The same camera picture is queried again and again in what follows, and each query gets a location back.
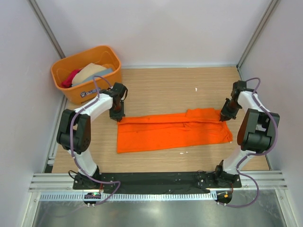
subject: wooden table surface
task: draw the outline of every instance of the wooden table surface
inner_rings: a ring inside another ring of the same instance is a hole
[[[225,98],[230,97],[233,82],[240,79],[235,67],[125,69],[122,77],[129,90],[126,116],[184,113],[187,109],[208,107],[221,109]],[[90,151],[101,172],[213,171],[236,149],[243,117],[244,112],[239,110],[237,119],[227,122],[233,134],[232,143],[117,154],[117,124],[106,111],[91,125]],[[59,145],[53,173],[69,170],[77,171],[77,167]],[[254,157],[243,170],[268,170],[266,158]]]

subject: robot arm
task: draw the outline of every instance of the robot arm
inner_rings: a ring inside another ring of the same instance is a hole
[[[127,88],[120,83],[115,83],[112,88],[102,90],[99,97],[95,97],[84,106],[75,110],[66,109],[62,113],[59,130],[57,134],[57,142],[63,146],[65,150],[70,150],[70,128],[71,120],[77,112],[81,111],[75,120],[77,129],[73,130],[73,145],[75,157],[82,170],[78,170],[78,178],[85,179],[83,171],[95,179],[99,178],[99,168],[93,161],[89,145],[90,145],[90,124],[100,114],[109,110],[111,119],[121,121],[124,114],[124,100],[127,97]]]
[[[226,102],[221,110],[221,121],[235,119],[239,109],[245,111],[245,117],[238,132],[238,147],[231,156],[222,162],[216,168],[216,180],[219,186],[226,186],[234,183],[238,179],[237,169],[240,171],[245,164],[252,159],[253,155],[261,155],[268,150],[275,139],[275,128],[268,115],[260,108],[264,107],[258,99],[258,95],[253,94],[253,89],[246,87],[246,81],[238,81],[233,84],[231,99]],[[279,124],[280,116],[271,113],[276,125]],[[237,164],[248,156],[237,168]]]

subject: white wall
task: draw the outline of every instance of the white wall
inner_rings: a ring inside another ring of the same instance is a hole
[[[260,77],[261,101],[280,114],[276,148],[269,155],[274,169],[286,179],[298,218],[302,222],[303,197],[303,1],[281,1],[246,59],[244,79]]]
[[[62,95],[50,75],[59,57],[27,1],[1,1],[0,21],[0,225],[16,227],[33,173],[43,170]]]
[[[124,66],[237,64],[270,0],[37,0],[62,50]]]

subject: red cloth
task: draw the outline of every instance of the red cloth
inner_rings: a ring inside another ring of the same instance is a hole
[[[186,113],[124,117],[118,122],[117,153],[227,143],[232,133],[213,108]]]
[[[69,88],[69,87],[71,87],[71,83],[72,83],[72,79],[74,79],[74,77],[77,75],[77,73],[78,72],[80,72],[81,70],[74,70],[74,71],[72,71],[71,73],[70,73],[70,75],[68,76],[68,78],[65,80],[65,81],[63,81],[62,83],[61,83],[61,86],[63,87],[63,88]]]

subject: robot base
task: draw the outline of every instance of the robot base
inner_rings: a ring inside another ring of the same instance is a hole
[[[99,173],[98,166],[97,166],[97,169],[96,169],[94,175],[91,177],[96,180],[101,181],[101,175]],[[74,184],[73,184],[72,188],[75,190],[100,189],[100,184],[90,180],[87,176],[78,172],[77,175],[75,175],[75,180],[74,180]]]
[[[174,173],[102,173],[98,175],[102,181],[120,181],[121,186],[117,194],[202,194],[209,193],[212,188],[230,188],[219,186],[215,179],[215,172],[174,172]],[[73,189],[89,190],[88,186],[99,189],[100,184],[86,181],[74,183]],[[233,188],[241,188],[241,181],[233,183]],[[112,193],[117,187],[105,184],[104,193]]]

